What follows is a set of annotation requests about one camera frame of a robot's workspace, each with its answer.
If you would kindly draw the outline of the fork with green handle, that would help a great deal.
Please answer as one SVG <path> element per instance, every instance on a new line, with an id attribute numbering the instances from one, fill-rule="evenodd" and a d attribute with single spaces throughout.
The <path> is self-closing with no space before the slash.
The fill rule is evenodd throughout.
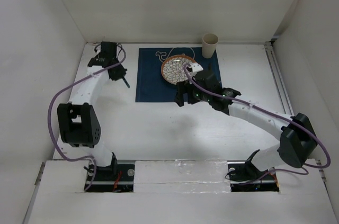
<path id="1" fill-rule="evenodd" d="M 125 79 L 125 77 L 122 77 L 122 80 L 124 81 L 125 85 L 127 86 L 127 88 L 130 88 L 130 84 L 128 83 L 128 81 Z"/>

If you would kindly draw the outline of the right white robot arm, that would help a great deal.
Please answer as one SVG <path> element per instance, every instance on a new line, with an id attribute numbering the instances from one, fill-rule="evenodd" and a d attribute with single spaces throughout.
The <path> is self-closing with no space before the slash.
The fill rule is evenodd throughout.
<path id="1" fill-rule="evenodd" d="M 278 141 L 270 148 L 255 150 L 245 161 L 229 168 L 227 179 L 243 183 L 259 180 L 284 164 L 302 170 L 302 175 L 307 174 L 306 160 L 319 142 L 306 115 L 290 116 L 265 110 L 242 99 L 239 91 L 221 87 L 215 74 L 198 64 L 186 64 L 183 70 L 188 78 L 176 84 L 178 106 L 206 102 L 214 110 L 244 120 Z"/>

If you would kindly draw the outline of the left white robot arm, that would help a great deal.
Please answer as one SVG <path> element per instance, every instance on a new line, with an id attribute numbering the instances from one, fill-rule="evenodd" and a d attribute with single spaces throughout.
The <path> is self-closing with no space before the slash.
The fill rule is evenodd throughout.
<path id="1" fill-rule="evenodd" d="M 127 73 L 118 59 L 125 53 L 122 45 L 102 41 L 94 48 L 95 56 L 87 64 L 86 77 L 66 104 L 59 104 L 57 116 L 63 143 L 94 157 L 96 170 L 107 180 L 118 174 L 115 154 L 101 141 L 101 126 L 94 105 L 104 84 L 124 79 Z"/>

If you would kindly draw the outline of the beige paper cup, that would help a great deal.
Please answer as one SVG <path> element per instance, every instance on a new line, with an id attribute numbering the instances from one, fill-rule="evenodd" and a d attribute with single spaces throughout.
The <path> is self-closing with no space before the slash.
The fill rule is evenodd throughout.
<path id="1" fill-rule="evenodd" d="M 207 33 L 202 38 L 202 56 L 206 59 L 209 59 L 213 56 L 219 38 L 213 33 Z"/>

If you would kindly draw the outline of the floral plate with orange rim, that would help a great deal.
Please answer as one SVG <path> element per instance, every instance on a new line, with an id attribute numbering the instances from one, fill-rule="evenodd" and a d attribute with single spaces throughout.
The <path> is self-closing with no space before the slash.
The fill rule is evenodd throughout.
<path id="1" fill-rule="evenodd" d="M 185 64 L 194 63 L 195 60 L 186 55 L 174 55 L 167 58 L 161 66 L 162 77 L 170 84 L 186 81 L 187 75 L 184 72 Z"/>

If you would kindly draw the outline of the dark blue printed cloth napkin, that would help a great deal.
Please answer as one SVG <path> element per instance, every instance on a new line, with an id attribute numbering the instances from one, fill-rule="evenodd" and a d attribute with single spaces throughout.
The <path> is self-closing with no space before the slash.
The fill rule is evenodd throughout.
<path id="1" fill-rule="evenodd" d="M 161 74 L 162 63 L 175 55 L 186 55 L 204 69 L 211 66 L 221 80 L 217 53 L 209 59 L 202 55 L 201 47 L 140 48 L 136 86 L 136 102 L 173 102 L 176 86 L 167 82 Z"/>

